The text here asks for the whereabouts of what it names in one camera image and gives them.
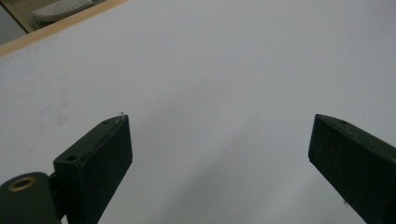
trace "white background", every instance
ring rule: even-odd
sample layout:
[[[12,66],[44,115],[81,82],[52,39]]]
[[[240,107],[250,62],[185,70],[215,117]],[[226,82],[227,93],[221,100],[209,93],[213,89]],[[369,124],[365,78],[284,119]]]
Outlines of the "white background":
[[[121,111],[100,223],[363,223],[307,158],[317,113],[396,145],[396,2],[131,0],[0,58],[0,181]]]

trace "white tabletop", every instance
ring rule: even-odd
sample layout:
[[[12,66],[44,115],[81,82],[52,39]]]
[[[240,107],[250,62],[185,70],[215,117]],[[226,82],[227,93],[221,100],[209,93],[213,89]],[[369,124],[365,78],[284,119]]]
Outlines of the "white tabletop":
[[[396,2],[131,0],[0,58],[0,182],[130,116],[100,223],[363,223],[307,158],[317,113],[396,146]]]

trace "wooden edge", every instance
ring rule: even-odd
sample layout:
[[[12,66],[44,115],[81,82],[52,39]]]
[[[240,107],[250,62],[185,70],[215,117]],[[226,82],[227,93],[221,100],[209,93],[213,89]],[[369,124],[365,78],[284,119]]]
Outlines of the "wooden edge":
[[[70,27],[80,21],[84,21],[94,15],[102,13],[112,7],[115,7],[127,0],[106,0],[94,7],[87,8],[79,13],[67,17],[61,21],[57,21],[49,26],[36,30],[28,35],[21,36],[15,40],[11,40],[0,46],[0,57],[7,55],[15,50],[22,49],[31,45],[47,36],[54,35],[67,27]]]

